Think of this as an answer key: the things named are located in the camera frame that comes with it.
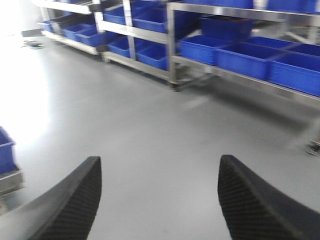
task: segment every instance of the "white wall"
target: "white wall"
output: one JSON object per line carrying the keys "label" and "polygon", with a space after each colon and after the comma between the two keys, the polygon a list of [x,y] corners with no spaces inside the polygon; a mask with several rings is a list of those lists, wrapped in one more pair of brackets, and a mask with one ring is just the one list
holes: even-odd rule
{"label": "white wall", "polygon": [[31,0],[3,1],[1,8],[4,10],[0,14],[1,35],[39,28],[37,23],[42,20],[40,8]]}

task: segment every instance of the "black textured rubber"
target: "black textured rubber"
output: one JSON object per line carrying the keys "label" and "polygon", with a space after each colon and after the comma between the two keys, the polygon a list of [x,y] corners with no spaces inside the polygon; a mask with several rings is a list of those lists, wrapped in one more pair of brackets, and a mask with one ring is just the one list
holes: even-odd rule
{"label": "black textured rubber", "polygon": [[320,214],[283,194],[238,159],[220,161],[218,196],[233,240],[319,240]]}
{"label": "black textured rubber", "polygon": [[102,173],[100,157],[48,222],[29,240],[86,240],[99,207]]}

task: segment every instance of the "small object on floor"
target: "small object on floor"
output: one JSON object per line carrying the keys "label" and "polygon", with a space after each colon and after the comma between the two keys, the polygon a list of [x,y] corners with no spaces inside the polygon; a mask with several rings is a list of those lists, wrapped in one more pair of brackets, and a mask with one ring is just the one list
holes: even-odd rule
{"label": "small object on floor", "polygon": [[44,44],[37,40],[24,40],[22,48],[23,47],[29,47],[32,49],[42,49],[44,47]]}
{"label": "small object on floor", "polygon": [[320,155],[320,139],[318,141],[311,141],[307,145],[307,153],[314,156]]}

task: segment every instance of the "blue bin on cart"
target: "blue bin on cart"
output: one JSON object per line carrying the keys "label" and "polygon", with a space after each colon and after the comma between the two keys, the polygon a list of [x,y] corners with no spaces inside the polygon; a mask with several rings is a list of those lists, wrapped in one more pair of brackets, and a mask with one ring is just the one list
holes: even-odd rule
{"label": "blue bin on cart", "polygon": [[76,25],[73,25],[73,26],[69,26],[69,27],[63,28],[62,32],[63,32],[63,35],[66,38],[69,38],[69,39],[75,40],[77,42],[80,42],[81,40],[80,40],[79,34],[82,31],[85,31],[85,30],[87,30],[89,28],[92,28],[92,27],[93,26],[90,25],[90,24],[80,23],[80,24],[76,24]]}
{"label": "blue bin on cart", "polygon": [[220,68],[260,80],[267,79],[271,58],[283,53],[275,48],[243,42],[218,48],[218,52]]}
{"label": "blue bin on cart", "polygon": [[318,0],[308,0],[305,12],[309,14],[320,14],[320,3],[318,3]]}
{"label": "blue bin on cart", "polygon": [[[174,15],[175,35],[181,36],[186,28],[192,28],[199,14],[194,12],[176,11]],[[133,19],[133,26],[155,31],[159,33],[168,32],[167,11],[165,8],[155,8]]]}
{"label": "blue bin on cart", "polygon": [[180,52],[184,58],[216,65],[218,61],[217,48],[228,43],[230,41],[225,39],[197,35],[180,40]]}
{"label": "blue bin on cart", "polygon": [[149,47],[144,48],[141,51],[136,53],[137,60],[162,69],[168,70],[168,56],[167,56],[167,49],[165,45],[159,43],[153,43]]}
{"label": "blue bin on cart", "polygon": [[277,57],[269,81],[320,97],[320,57],[298,53]]}
{"label": "blue bin on cart", "polygon": [[250,37],[254,27],[251,19],[240,17],[210,15],[200,18],[200,21],[203,35],[231,41]]}
{"label": "blue bin on cart", "polygon": [[12,150],[14,144],[4,128],[0,126],[0,174],[11,172],[16,168]]}
{"label": "blue bin on cart", "polygon": [[[156,8],[160,5],[159,1],[136,0],[131,3],[131,16],[137,17],[150,9]],[[105,11],[103,19],[107,22],[115,24],[126,24],[124,7],[120,6],[113,10]]]}
{"label": "blue bin on cart", "polygon": [[274,49],[288,49],[299,44],[293,41],[285,41],[285,40],[273,39],[273,38],[268,38],[263,36],[254,36],[243,42],[265,46],[269,48],[274,48]]}
{"label": "blue bin on cart", "polygon": [[97,47],[106,44],[105,34],[97,32],[96,28],[89,28],[77,33],[79,41],[91,47]]}
{"label": "blue bin on cart", "polygon": [[266,9],[270,11],[305,13],[309,0],[268,0]]}
{"label": "blue bin on cart", "polygon": [[54,33],[54,28],[51,25],[50,21],[43,21],[39,23],[44,31],[48,31],[50,33]]}
{"label": "blue bin on cart", "polygon": [[302,43],[288,48],[288,51],[320,57],[319,45]]}
{"label": "blue bin on cart", "polygon": [[[148,41],[146,40],[142,40],[138,38],[134,39],[134,46],[135,46],[136,52],[145,48],[147,45],[148,45]],[[119,38],[114,42],[108,43],[107,46],[111,52],[130,58],[129,41],[127,36]]]}

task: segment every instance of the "metal shelf frame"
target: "metal shelf frame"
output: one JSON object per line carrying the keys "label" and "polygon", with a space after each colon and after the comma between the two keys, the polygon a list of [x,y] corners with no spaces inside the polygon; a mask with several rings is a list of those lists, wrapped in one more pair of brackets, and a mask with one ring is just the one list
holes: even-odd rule
{"label": "metal shelf frame", "polygon": [[150,31],[133,26],[132,15],[131,15],[131,5],[130,0],[122,0],[124,8],[125,25],[117,24],[108,21],[100,21],[99,27],[101,30],[118,33],[128,37],[130,58],[115,54],[110,51],[102,52],[103,60],[108,63],[114,61],[128,67],[137,69],[139,71],[145,72],[147,74],[156,76],[158,78],[169,81],[170,72],[162,70],[157,67],[153,67],[136,60],[136,48],[134,38],[152,41],[155,43],[163,44],[167,46],[167,52],[169,52],[169,36],[167,33],[161,33],[156,31]]}
{"label": "metal shelf frame", "polygon": [[[173,89],[177,89],[182,85],[177,78],[176,64],[188,66],[190,68],[201,70],[204,73],[219,76],[227,81],[235,84],[241,84],[250,88],[264,91],[265,93],[274,94],[283,98],[305,104],[307,106],[320,109],[320,97],[310,94],[295,91],[290,88],[273,84],[268,81],[259,80],[246,75],[228,71],[217,66],[197,62],[185,57],[176,55],[175,48],[175,11],[193,12],[209,15],[222,15],[229,17],[240,17],[255,20],[264,20],[271,22],[279,22],[284,24],[306,24],[313,26],[311,31],[316,31],[315,27],[320,27],[320,15],[318,14],[304,14],[280,11],[268,11],[257,9],[242,9],[234,7],[199,5],[181,2],[170,2],[167,4],[167,19],[168,19],[168,36],[169,36],[169,83]],[[320,154],[320,132],[318,139],[311,140],[307,145],[307,152],[313,155]]]}
{"label": "metal shelf frame", "polygon": [[22,188],[23,173],[16,166],[15,170],[0,174],[0,196]]}
{"label": "metal shelf frame", "polygon": [[33,0],[33,4],[41,8],[46,9],[56,9],[61,11],[68,11],[77,14],[90,15],[92,14],[91,6],[93,5],[92,1],[81,2],[79,4],[73,3],[64,3],[51,0]]}
{"label": "metal shelf frame", "polygon": [[[94,14],[96,28],[99,33],[104,33],[105,31],[101,29],[100,23],[103,21],[102,14],[102,4],[100,0],[90,0],[90,1],[82,1],[79,4],[73,3],[64,3],[52,0],[33,0],[35,5],[39,6],[42,13],[42,18],[45,21],[50,20],[48,9],[55,9],[61,11],[68,11],[83,15],[91,15]],[[103,7],[111,7],[119,3],[119,0],[107,0],[103,2]],[[99,55],[100,50],[97,47],[92,47],[81,42],[74,41],[72,39],[66,38],[56,33],[42,31],[42,34],[47,36],[50,39],[53,39],[57,42],[63,43],[65,45],[71,46],[83,52],[86,52],[91,55]]]}
{"label": "metal shelf frame", "polygon": [[89,46],[89,45],[83,44],[78,41],[74,41],[72,39],[66,38],[66,37],[61,36],[59,34],[55,34],[55,33],[49,32],[49,31],[42,31],[42,34],[50,39],[53,39],[53,40],[59,42],[59,43],[68,45],[70,47],[81,50],[81,51],[86,52],[88,54],[91,54],[91,55],[99,55],[100,54],[96,47]]}

